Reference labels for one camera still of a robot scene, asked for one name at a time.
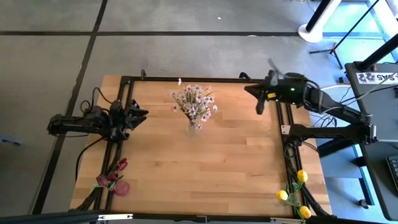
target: wooden table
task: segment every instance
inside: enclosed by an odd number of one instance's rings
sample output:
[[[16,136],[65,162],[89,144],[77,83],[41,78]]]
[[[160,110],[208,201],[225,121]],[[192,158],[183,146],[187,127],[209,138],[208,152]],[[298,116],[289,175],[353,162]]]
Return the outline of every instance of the wooden table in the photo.
[[[120,76],[105,76],[102,91],[116,99]],[[186,133],[187,118],[170,107],[170,91],[188,84],[211,85],[218,113],[203,123],[195,137]],[[256,99],[243,90],[245,83],[134,82],[133,98],[148,110],[147,120],[132,131],[121,157],[129,165],[122,171],[130,193],[115,196],[111,209],[131,213],[245,215],[291,217],[292,209],[277,200],[286,170],[275,102],[266,103],[263,115]],[[109,104],[99,98],[98,105]],[[295,123],[311,125],[308,112],[293,108]],[[90,135],[88,144],[99,136]],[[87,150],[70,207],[82,203],[100,173],[106,142]],[[331,213],[318,153],[300,147],[307,187],[324,210]],[[101,208],[104,208],[104,192]]]

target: yellow tulip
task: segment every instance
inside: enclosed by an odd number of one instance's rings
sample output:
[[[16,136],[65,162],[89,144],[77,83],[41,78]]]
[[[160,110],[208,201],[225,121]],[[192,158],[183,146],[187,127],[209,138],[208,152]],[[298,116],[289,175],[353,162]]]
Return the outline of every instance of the yellow tulip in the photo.
[[[278,192],[276,193],[276,197],[277,197],[278,199],[281,199],[281,200],[287,200],[288,195],[287,195],[286,191],[280,190],[280,191],[278,191]]]
[[[307,206],[301,206],[300,207],[300,214],[304,218],[310,218],[311,217],[311,210]]]
[[[299,170],[297,172],[297,178],[301,182],[306,182],[308,180],[307,172],[305,172],[304,170]]]

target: sticker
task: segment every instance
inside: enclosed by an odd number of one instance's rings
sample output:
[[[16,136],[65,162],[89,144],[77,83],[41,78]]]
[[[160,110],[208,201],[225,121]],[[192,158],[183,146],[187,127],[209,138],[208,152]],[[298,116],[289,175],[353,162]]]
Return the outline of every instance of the sticker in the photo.
[[[268,93],[267,97],[268,98],[273,98],[273,97],[276,97],[276,94],[275,93]]]
[[[394,74],[391,76],[391,72],[389,73],[381,73],[381,72],[365,72],[365,73],[357,73],[356,78],[358,79],[359,84],[379,84],[383,82],[386,78],[387,81],[383,83],[383,85],[391,85],[398,84],[398,74]]]

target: keyboard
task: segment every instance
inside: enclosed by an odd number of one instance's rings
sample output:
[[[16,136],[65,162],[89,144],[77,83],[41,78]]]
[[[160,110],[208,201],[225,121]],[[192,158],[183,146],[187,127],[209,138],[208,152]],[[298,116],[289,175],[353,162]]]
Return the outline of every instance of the keyboard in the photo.
[[[387,157],[387,163],[391,171],[392,179],[398,191],[398,156]]]

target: white tube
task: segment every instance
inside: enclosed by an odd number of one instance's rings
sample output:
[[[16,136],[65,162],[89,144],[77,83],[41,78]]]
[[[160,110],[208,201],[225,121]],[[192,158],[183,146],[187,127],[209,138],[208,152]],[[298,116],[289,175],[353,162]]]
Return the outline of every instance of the white tube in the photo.
[[[298,28],[298,35],[307,42],[317,43],[322,40],[323,37],[323,27],[326,22],[328,22],[330,16],[334,13],[341,0],[331,0],[325,10],[322,12],[321,16],[318,18],[314,27],[310,32],[307,32],[306,24],[301,25]]]

